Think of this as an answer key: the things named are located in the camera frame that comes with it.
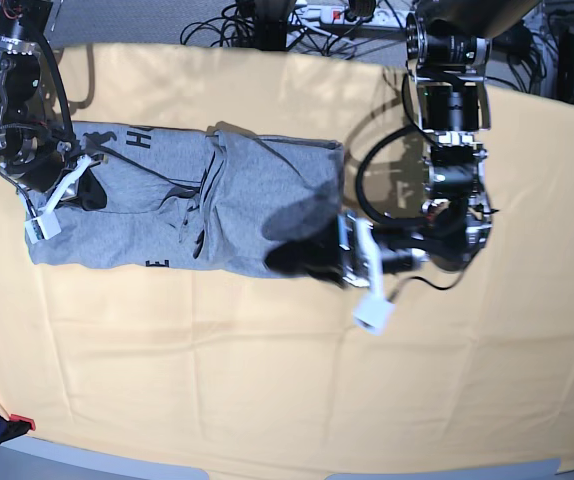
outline wire bundle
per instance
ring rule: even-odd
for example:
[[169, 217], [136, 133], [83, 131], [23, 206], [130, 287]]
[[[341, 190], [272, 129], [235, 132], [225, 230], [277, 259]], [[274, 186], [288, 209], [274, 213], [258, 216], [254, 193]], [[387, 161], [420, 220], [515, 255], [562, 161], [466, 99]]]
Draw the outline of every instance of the wire bundle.
[[7, 17], [9, 20], [16, 20], [18, 16], [22, 13], [22, 8], [19, 6], [10, 7], [8, 5], [9, 0], [1, 0], [0, 7], [3, 11], [3, 15]]
[[[403, 22], [398, 16], [396, 10], [392, 7], [389, 0], [381, 0], [379, 3], [384, 2], [387, 7], [391, 10], [396, 22], [398, 23], [400, 30], [404, 32]], [[369, 38], [367, 40], [363, 40], [361, 42], [356, 43], [354, 41], [355, 34], [357, 30], [366, 23], [369, 19], [368, 18], [361, 18], [359, 19], [354, 25], [351, 26], [347, 31], [340, 35], [334, 35], [330, 32], [327, 32], [322, 29], [316, 28], [316, 26], [311, 25], [307, 21], [303, 21], [300, 17], [298, 11], [294, 12], [294, 16], [298, 24], [302, 27], [299, 30], [299, 36], [296, 40], [294, 40], [287, 48], [288, 51], [294, 50], [298, 46], [305, 47], [304, 49], [296, 50], [299, 53], [317, 53], [323, 57], [338, 57], [344, 60], [353, 60], [356, 58], [363, 57], [373, 52], [377, 52], [379, 50], [384, 50], [395, 45], [401, 43], [401, 41], [392, 41], [388, 42], [386, 45], [382, 45], [371, 50], [363, 51], [358, 53], [358, 48], [362, 47], [368, 43], [375, 42], [378, 40], [387, 40], [393, 36], [401, 35], [401, 32], [387, 32], [383, 35], [375, 36]], [[324, 37], [324, 43], [321, 45], [316, 41], [317, 37], [320, 40], [320, 37]]]
[[[557, 54], [557, 51], [554, 50], [553, 46], [544, 36], [535, 32], [532, 32], [532, 35], [541, 39], [544, 48], [550, 48], [554, 55]], [[511, 73], [514, 75], [516, 83], [508, 82], [506, 80], [501, 80], [495, 77], [488, 78], [490, 80], [509, 85], [511, 88], [519, 92], [539, 94], [538, 88], [540, 87], [540, 84], [547, 78], [548, 70], [543, 53], [540, 51], [538, 45], [536, 45], [535, 42], [532, 42], [529, 50], [529, 56], [527, 58], [521, 58], [517, 55], [508, 53], [507, 65], [509, 66]], [[529, 80], [528, 83], [525, 81], [524, 76], [519, 72], [518, 67], [522, 67], [524, 69], [527, 75], [527, 79]]]
[[253, 46], [254, 22], [241, 13], [241, 8], [253, 3], [253, 0], [238, 2], [225, 7], [218, 17], [190, 23], [180, 33], [180, 44], [188, 45], [189, 40], [200, 32], [211, 32], [218, 35], [218, 40], [212, 42], [210, 47]]

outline red clamp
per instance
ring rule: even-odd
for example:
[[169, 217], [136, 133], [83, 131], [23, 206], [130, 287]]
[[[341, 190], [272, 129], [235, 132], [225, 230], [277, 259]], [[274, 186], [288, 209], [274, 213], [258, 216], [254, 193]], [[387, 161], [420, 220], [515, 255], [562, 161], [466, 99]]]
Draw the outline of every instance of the red clamp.
[[36, 431], [36, 422], [34, 422], [31, 418], [21, 417], [20, 415], [10, 415], [9, 421], [10, 422], [26, 422], [29, 425], [31, 425], [30, 428], [31, 428], [32, 432]]

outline robotic arm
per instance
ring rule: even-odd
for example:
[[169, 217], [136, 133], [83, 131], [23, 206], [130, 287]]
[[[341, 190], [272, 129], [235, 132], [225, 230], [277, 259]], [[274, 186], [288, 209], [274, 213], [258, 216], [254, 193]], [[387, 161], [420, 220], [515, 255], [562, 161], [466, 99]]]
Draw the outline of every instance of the robotic arm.
[[[0, 0], [0, 176], [24, 199], [32, 241], [60, 232], [53, 210], [61, 202], [86, 210], [107, 202], [89, 170], [99, 157], [76, 139], [58, 65], [43, 35], [51, 7], [44, 0]], [[40, 96], [38, 110], [44, 112], [41, 56], [55, 85], [62, 123], [32, 111], [32, 101]], [[25, 189], [51, 192], [50, 202], [38, 211]]]
[[[380, 333], [394, 310], [383, 274], [418, 270], [432, 261], [461, 276], [486, 246], [492, 209], [485, 188], [487, 151], [475, 138], [491, 128], [485, 71], [491, 38], [503, 33], [539, 0], [420, 0], [407, 18], [407, 75], [403, 106], [409, 125], [379, 142], [356, 176], [357, 198], [372, 222], [345, 212], [316, 238], [292, 242], [267, 258], [285, 274], [306, 273], [338, 285], [369, 288], [354, 311], [356, 323]], [[412, 102], [418, 105], [412, 113]], [[416, 218], [378, 212], [363, 191], [369, 164], [385, 146], [411, 133], [425, 142], [426, 202]]]

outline white power strip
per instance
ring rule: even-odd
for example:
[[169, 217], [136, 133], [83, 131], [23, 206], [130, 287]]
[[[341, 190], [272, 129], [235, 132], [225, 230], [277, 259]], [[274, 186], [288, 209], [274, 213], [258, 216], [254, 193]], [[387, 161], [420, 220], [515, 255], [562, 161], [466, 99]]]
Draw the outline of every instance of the white power strip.
[[[352, 27], [359, 21], [359, 19], [348, 20], [345, 7], [337, 5], [308, 5], [304, 1], [299, 1], [296, 3], [295, 13], [303, 20], [318, 22], [318, 25], [325, 29]], [[362, 23], [359, 28], [371, 31], [400, 30], [396, 15], [404, 27], [408, 14], [407, 10], [396, 10], [394, 13], [387, 8], [377, 8], [372, 18]]]

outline electrical cord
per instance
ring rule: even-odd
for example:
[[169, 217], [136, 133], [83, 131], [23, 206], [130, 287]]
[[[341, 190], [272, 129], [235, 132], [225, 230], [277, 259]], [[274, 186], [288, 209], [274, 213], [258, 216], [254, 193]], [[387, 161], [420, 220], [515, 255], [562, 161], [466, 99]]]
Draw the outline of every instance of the electrical cord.
[[326, 57], [331, 56], [331, 48], [336, 45], [338, 42], [340, 42], [343, 38], [347, 38], [349, 35], [351, 35], [352, 33], [354, 33], [356, 31], [356, 29], [360, 28], [360, 26], [365, 23], [367, 21], [367, 19], [365, 18], [361, 18], [360, 20], [358, 20], [356, 22], [356, 24], [351, 27], [349, 30], [347, 30], [345, 33], [338, 35], [333, 42], [331, 42], [329, 44], [329, 46], [327, 46], [324, 50], [326, 52]]
[[520, 91], [523, 93], [527, 93], [527, 86], [525, 85], [525, 81], [523, 80], [523, 78], [518, 73], [518, 70], [516, 69], [516, 66], [514, 65], [513, 58], [514, 57], [511, 55], [511, 53], [507, 54], [507, 65], [509, 66], [509, 70], [511, 70], [511, 73], [514, 75], [514, 78], [516, 79], [516, 83], [520, 87]]
[[361, 52], [361, 53], [359, 53], [358, 55], [354, 55], [353, 57], [351, 57], [351, 59], [361, 58], [361, 57], [364, 57], [364, 56], [369, 55], [369, 54], [371, 54], [371, 53], [375, 53], [375, 52], [379, 52], [379, 51], [381, 51], [381, 50], [385, 50], [385, 49], [388, 49], [388, 48], [392, 48], [392, 47], [395, 47], [396, 45], [400, 45], [400, 44], [403, 43], [403, 42], [404, 42], [404, 40], [401, 40], [401, 41], [391, 42], [391, 43], [389, 43], [389, 44], [387, 44], [387, 45], [382, 45], [382, 46], [380, 46], [380, 47], [375, 47], [375, 48], [372, 48], [371, 50], [367, 50], [367, 51], [365, 51], [365, 52]]
[[[387, 33], [385, 33], [385, 34], [383, 34], [383, 35], [378, 35], [378, 36], [372, 37], [372, 38], [370, 38], [370, 39], [368, 39], [368, 40], [364, 40], [364, 41], [362, 41], [362, 42], [356, 43], [356, 44], [354, 44], [354, 46], [355, 46], [355, 47], [362, 47], [363, 45], [366, 45], [367, 43], [375, 42], [375, 41], [377, 41], [377, 40], [385, 40], [385, 39], [387, 39], [387, 38], [393, 37], [394, 35], [398, 35], [398, 34], [399, 34], [398, 32], [387, 32]], [[397, 44], [399, 44], [399, 43], [402, 43], [403, 41], [397, 41], [394, 45], [397, 45]]]
[[396, 19], [396, 23], [398, 23], [400, 30], [402, 31], [402, 33], [404, 33], [405, 27], [403, 26], [403, 22], [400, 21], [400, 17], [398, 16], [398, 12], [396, 12], [396, 9], [391, 6], [391, 3], [389, 3], [389, 0], [382, 0], [382, 1], [385, 2], [385, 5], [387, 5], [387, 8], [389, 8], [391, 10], [391, 13], [394, 15], [394, 18]]
[[71, 121], [71, 112], [69, 111], [67, 93], [65, 92], [63, 79], [60, 76], [60, 71], [58, 70], [58, 62], [56, 61], [54, 52], [51, 49], [49, 42], [45, 38], [45, 35], [43, 35], [43, 33], [38, 30], [36, 25], [34, 25], [34, 23], [29, 19], [27, 15], [21, 15], [20, 24], [27, 30], [30, 38], [32, 38], [38, 44], [43, 52], [52, 80], [54, 81], [54, 86], [56, 88], [56, 95], [58, 96], [58, 103], [60, 105], [60, 113], [63, 117], [65, 135], [68, 141], [74, 142], [76, 139], [76, 134], [74, 133], [74, 125]]
[[540, 32], [536, 32], [536, 31], [534, 31], [534, 30], [530, 30], [530, 32], [531, 32], [531, 34], [532, 34], [534, 37], [540, 38], [540, 40], [543, 42], [543, 44], [545, 44], [547, 47], [549, 47], [549, 49], [550, 49], [554, 54], [558, 55], [558, 49], [557, 49], [554, 45], [551, 44], [551, 42], [549, 41], [549, 39], [548, 39], [547, 37], [545, 37], [545, 35], [543, 35], [543, 34], [540, 33]]
[[367, 154], [365, 159], [361, 162], [360, 166], [358, 167], [358, 172], [356, 173], [356, 197], [358, 199], [358, 204], [360, 208], [367, 214], [369, 218], [373, 221], [385, 225], [388, 227], [393, 228], [413, 228], [413, 227], [422, 227], [427, 224], [427, 219], [425, 217], [416, 217], [416, 218], [391, 218], [387, 215], [383, 215], [380, 213], [374, 206], [369, 202], [367, 199], [367, 195], [365, 194], [365, 173], [367, 169], [373, 162], [376, 155], [380, 153], [380, 151], [388, 146], [391, 143], [394, 143], [396, 140], [406, 137], [407, 135], [411, 135], [414, 133], [416, 129], [412, 125], [406, 125], [399, 130], [396, 130], [394, 133], [387, 135], [383, 138], [380, 142], [378, 142], [374, 148]]
[[494, 82], [498, 82], [498, 83], [502, 83], [503, 85], [507, 85], [508, 87], [511, 87], [512, 90], [520, 92], [520, 88], [518, 88], [518, 86], [515, 83], [512, 83], [509, 80], [504, 80], [504, 79], [498, 78], [498, 77], [492, 77], [491, 75], [487, 75], [486, 78], [487, 78], [487, 80], [492, 80]]
[[545, 63], [543, 55], [538, 51], [538, 48], [536, 48], [535, 45], [532, 45], [531, 50], [529, 51], [529, 55], [529, 62], [526, 62], [531, 69], [529, 78], [529, 93], [536, 93], [534, 92], [534, 87], [542, 83], [542, 81], [547, 78], [547, 64]]
[[218, 35], [218, 40], [211, 43], [211, 46], [214, 47], [247, 47], [253, 45], [253, 22], [244, 17], [240, 11], [240, 7], [245, 6], [245, 4], [253, 4], [253, 1], [248, 0], [242, 5], [240, 3], [229, 5], [223, 8], [220, 16], [185, 26], [180, 33], [180, 44], [188, 45], [189, 40], [194, 35], [208, 31]]
[[476, 258], [476, 256], [478, 256], [478, 254], [480, 253], [481, 250], [482, 250], [482, 247], [479, 247], [471, 255], [471, 257], [469, 257], [469, 260], [467, 261], [467, 263], [465, 263], [462, 270], [460, 272], [458, 272], [458, 277], [451, 284], [446, 285], [446, 286], [436, 285], [434, 282], [426, 279], [425, 277], [421, 277], [418, 275], [413, 276], [413, 277], [407, 277], [407, 278], [402, 279], [400, 282], [398, 282], [398, 285], [396, 285], [394, 290], [389, 294], [389, 297], [388, 297], [389, 302], [394, 303], [396, 301], [396, 297], [398, 297], [398, 295], [400, 295], [400, 292], [403, 290], [403, 288], [408, 283], [411, 283], [411, 282], [422, 282], [425, 285], [433, 288], [434, 290], [438, 290], [439, 292], [447, 292], [449, 290], [456, 288], [460, 284], [460, 282], [462, 282], [463, 279], [465, 278], [465, 274], [467, 273], [467, 270], [469, 269], [471, 264], [474, 262], [474, 259]]
[[407, 285], [410, 282], [415, 282], [415, 281], [422, 282], [425, 285], [430, 286], [434, 290], [438, 290], [440, 292], [447, 292], [447, 291], [451, 290], [452, 288], [456, 288], [458, 286], [458, 284], [463, 280], [463, 278], [465, 277], [465, 272], [467, 271], [468, 266], [469, 265], [466, 265], [465, 268], [460, 271], [460, 273], [458, 274], [458, 278], [456, 278], [456, 280], [454, 280], [454, 282], [452, 284], [447, 285], [445, 287], [443, 287], [441, 285], [436, 285], [435, 283], [433, 283], [430, 280], [427, 280], [425, 277], [421, 277], [421, 276], [413, 276], [413, 277], [404, 278], [403, 280], [398, 282], [398, 285], [396, 286], [394, 291], [389, 294], [388, 300], [390, 303], [394, 303], [396, 301], [396, 297], [398, 297], [398, 295], [400, 295], [400, 292], [403, 290], [405, 285]]
[[[314, 40], [312, 34], [309, 32], [309, 27], [307, 25], [305, 25], [302, 21], [302, 18], [300, 18], [300, 15], [298, 14], [298, 12], [294, 12], [294, 14], [296, 15], [296, 19], [298, 20], [298, 23], [300, 24], [300, 26], [303, 28], [304, 30], [304, 36], [306, 36], [309, 41], [312, 43], [312, 47], [309, 51], [315, 51], [318, 52], [321, 56], [325, 55], [325, 52], [323, 51], [322, 47], [320, 45], [318, 45], [316, 43], [316, 40]], [[301, 43], [303, 40], [303, 38], [301, 37], [300, 41], [294, 42], [292, 43], [292, 45], [290, 45], [289, 49], [293, 49], [294, 47], [296, 47], [299, 43]]]
[[167, 183], [169, 183], [175, 187], [180, 187], [180, 188], [183, 188], [185, 190], [192, 191], [194, 193], [198, 193], [200, 191], [200, 187], [197, 187], [194, 185], [185, 185], [182, 183], [182, 181], [176, 181], [176, 180], [173, 180], [169, 177], [166, 177], [162, 173], [157, 172], [156, 170], [152, 170], [150, 168], [147, 168], [147, 167], [141, 165], [140, 163], [132, 160], [131, 158], [128, 158], [128, 157], [118, 153], [117, 151], [115, 151], [109, 147], [105, 147], [102, 145], [95, 145], [94, 148], [101, 153], [104, 153], [104, 154], [109, 155], [111, 157], [114, 157], [114, 158], [116, 158], [122, 162], [125, 162], [126, 164], [131, 165], [132, 167], [137, 168], [137, 169], [139, 169], [139, 170], [141, 170], [141, 171], [143, 171], [149, 175], [152, 175], [156, 178], [159, 178], [160, 180], [163, 180], [163, 181], [165, 181], [165, 182], [167, 182]]

